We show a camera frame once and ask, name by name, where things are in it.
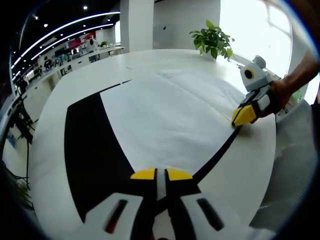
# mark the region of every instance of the black stripe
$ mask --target black stripe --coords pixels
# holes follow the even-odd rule
[[[122,84],[125,84],[125,83],[127,83],[127,82],[129,82],[129,81],[131,81],[132,79],[130,79],[130,80],[128,80],[128,81],[124,81]]]
[[[225,141],[225,143],[222,145],[222,147],[213,155],[213,157],[205,164],[203,167],[197,171],[193,175],[193,179],[198,184],[202,179],[205,178],[205,176],[217,165],[219,160],[223,157],[223,155],[226,153],[226,151],[229,149],[231,144],[234,142],[236,136],[238,135],[239,131],[241,129],[241,126],[238,126],[231,136]]]
[[[236,139],[240,129],[242,126],[238,126],[231,136],[225,141],[222,147],[213,155],[213,157],[205,164],[203,167],[197,171],[192,177],[195,180],[196,184],[200,183],[202,179],[217,165],[219,160],[223,157],[226,151],[229,149],[233,141]],[[164,210],[168,208],[168,199],[165,196],[156,202],[155,205],[155,213],[156,215],[162,213]]]
[[[64,130],[65,167],[81,220],[114,192],[126,192],[134,173],[96,93],[69,106]]]

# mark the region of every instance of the ceiling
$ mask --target ceiling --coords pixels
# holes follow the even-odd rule
[[[13,33],[11,38],[11,52],[15,52],[15,54],[12,54],[12,63],[14,63],[32,44],[34,44],[40,38],[65,24],[84,17],[120,10],[120,0],[38,0],[36,3],[38,5],[29,10],[28,15],[24,18],[24,22],[20,23],[18,29]],[[58,41],[68,35],[84,29],[105,24],[115,24],[117,21],[119,21],[119,19],[119,14],[105,15],[93,17],[67,26],[48,36],[46,39],[33,47],[17,63],[12,72],[15,73],[21,70],[22,67],[26,67],[27,69],[29,64],[34,63],[34,61],[37,59],[32,62],[31,58],[39,53],[41,51],[40,46],[52,37],[57,39],[55,41]]]

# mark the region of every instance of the cable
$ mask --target cable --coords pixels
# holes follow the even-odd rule
[[[26,187],[29,189],[30,191],[30,187],[29,187],[29,143],[26,140]]]

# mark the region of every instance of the human arm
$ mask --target human arm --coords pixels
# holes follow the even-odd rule
[[[320,62],[308,50],[300,64],[282,81],[273,81],[271,92],[281,108],[288,103],[290,96],[308,84],[320,71]]]

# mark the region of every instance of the human hand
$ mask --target human hand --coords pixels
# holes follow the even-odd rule
[[[289,84],[284,80],[272,81],[270,86],[271,99],[270,105],[267,107],[262,118],[274,113],[277,114],[289,102],[292,95]]]

